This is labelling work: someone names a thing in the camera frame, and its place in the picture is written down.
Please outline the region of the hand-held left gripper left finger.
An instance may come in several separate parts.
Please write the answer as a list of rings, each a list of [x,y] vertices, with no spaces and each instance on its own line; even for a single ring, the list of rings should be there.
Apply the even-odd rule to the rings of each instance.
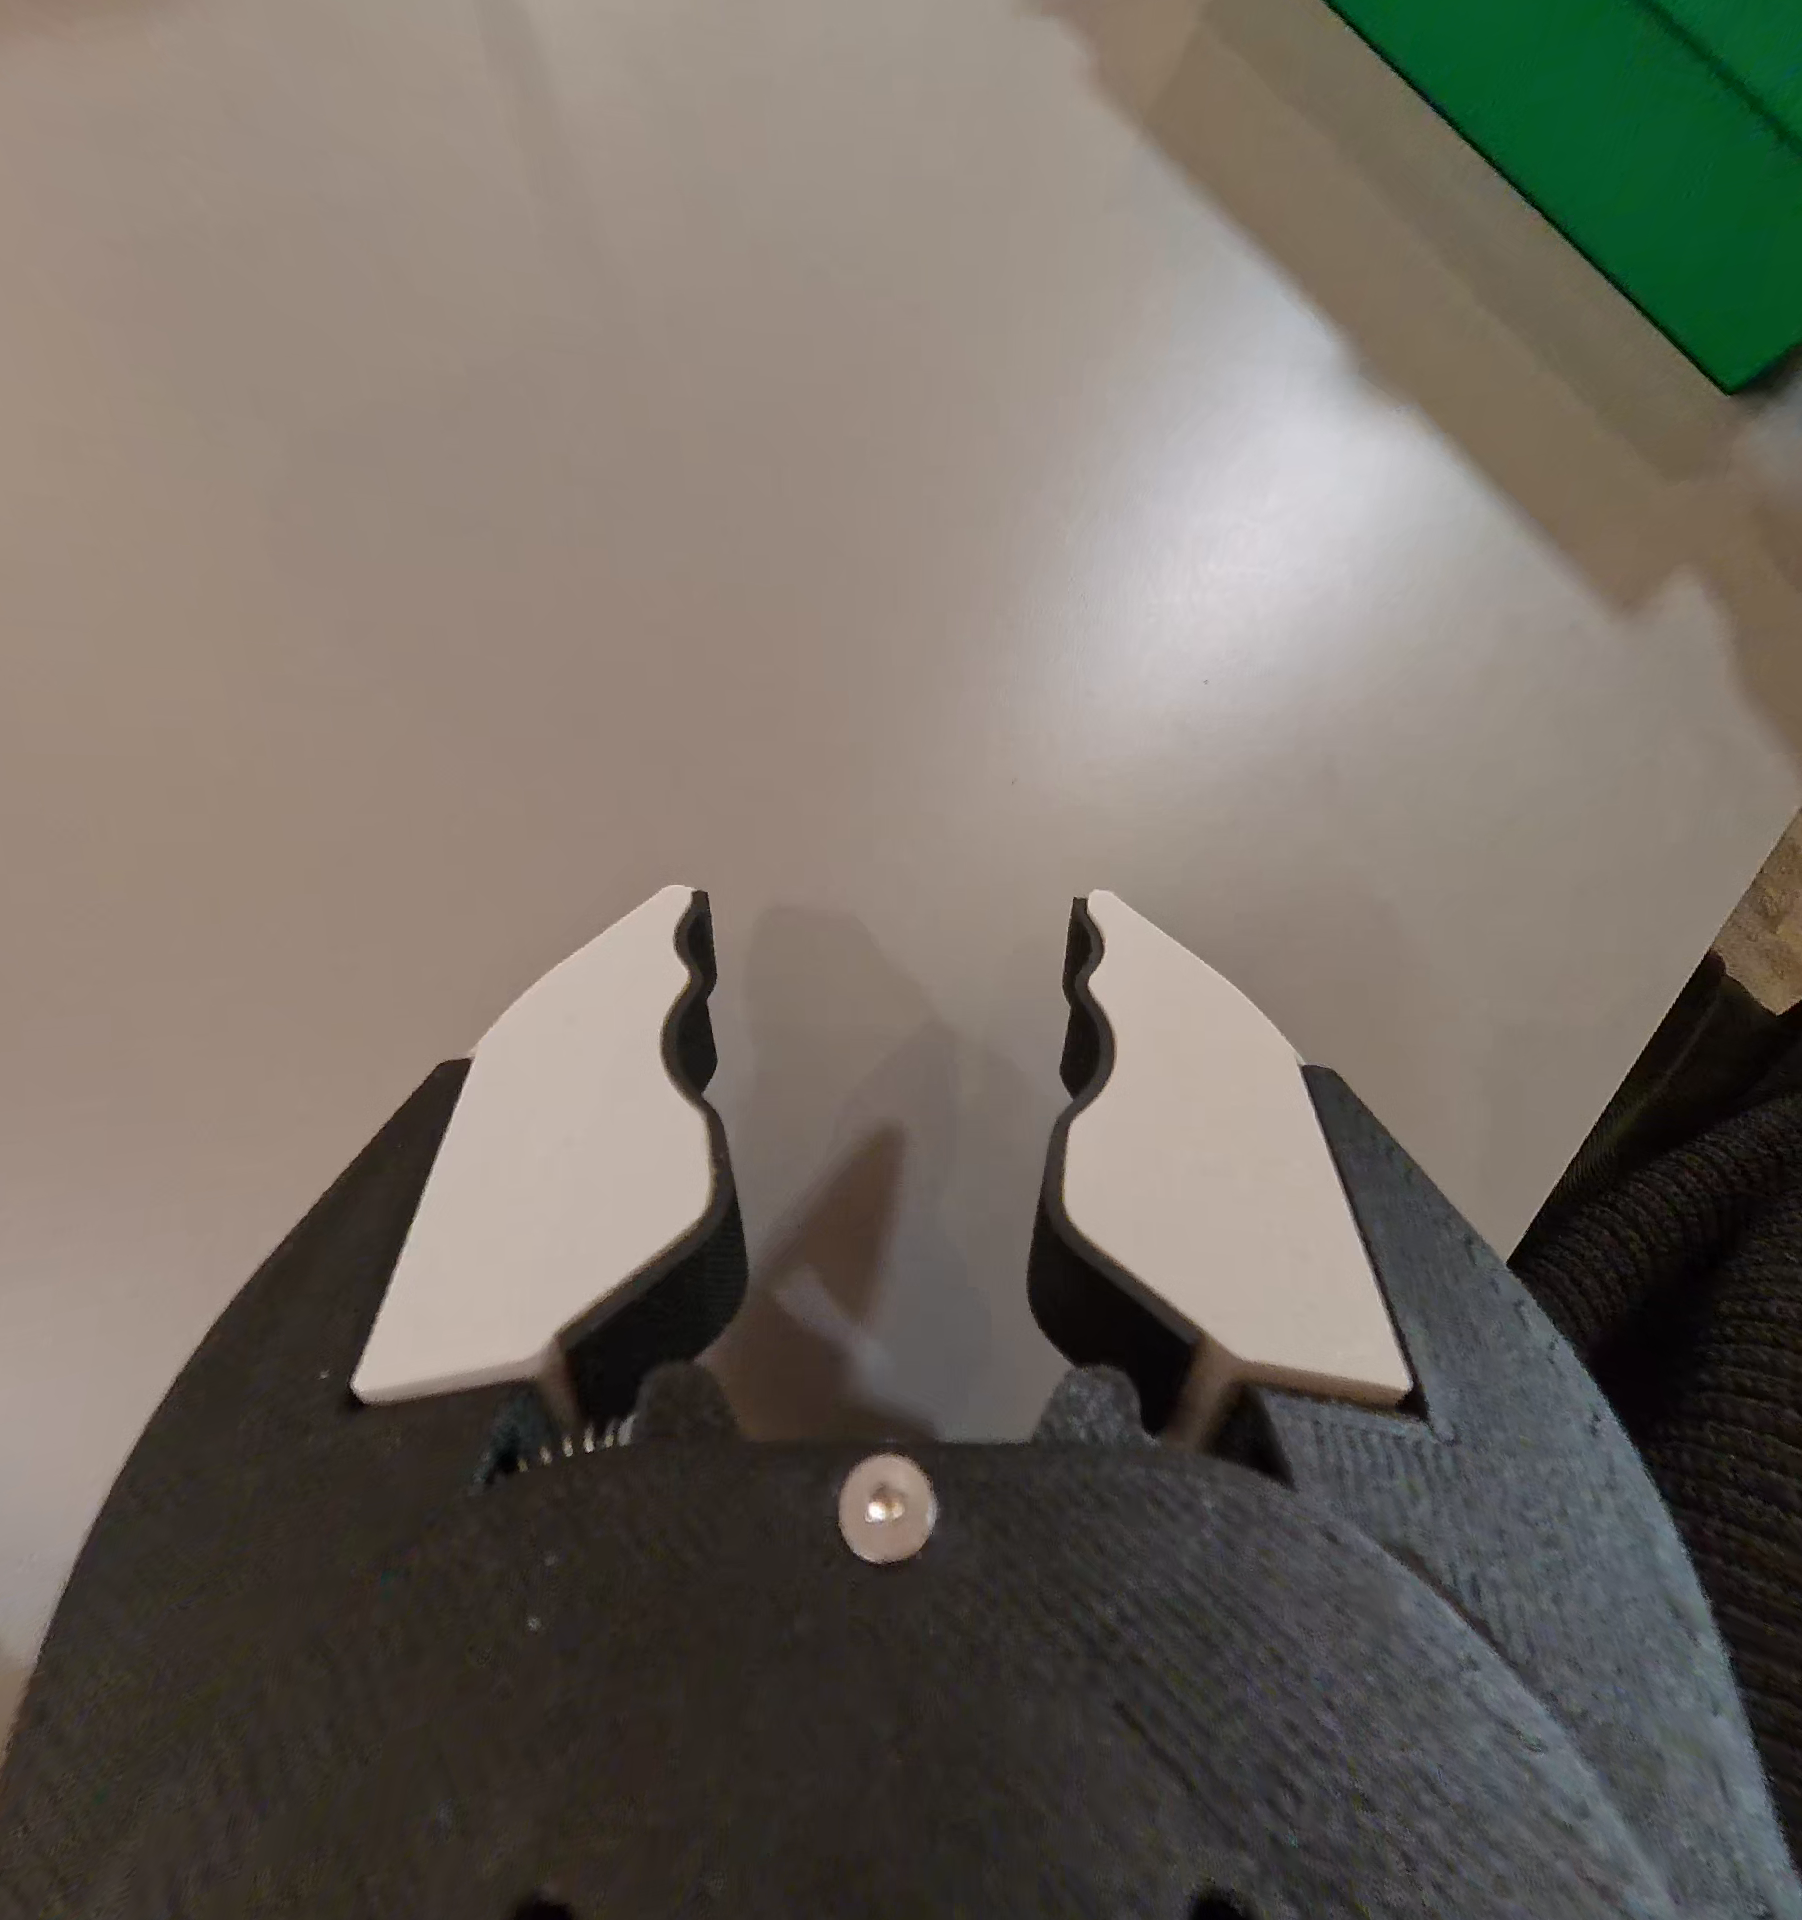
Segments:
[[[631,1418],[745,1288],[722,1116],[705,892],[666,885],[475,1043],[355,1363],[363,1404],[530,1384],[578,1426]]]

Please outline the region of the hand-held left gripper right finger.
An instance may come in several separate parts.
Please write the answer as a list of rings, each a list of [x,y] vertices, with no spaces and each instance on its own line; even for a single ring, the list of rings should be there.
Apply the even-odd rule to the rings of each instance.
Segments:
[[[1074,900],[1034,1321],[1205,1452],[1252,1388],[1398,1413],[1413,1372],[1297,1047],[1115,893]]]

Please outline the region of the green plastic bin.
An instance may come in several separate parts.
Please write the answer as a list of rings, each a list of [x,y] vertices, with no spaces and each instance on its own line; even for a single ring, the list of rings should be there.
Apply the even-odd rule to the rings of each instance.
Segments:
[[[1802,2],[1335,2],[1728,394],[1802,350]]]

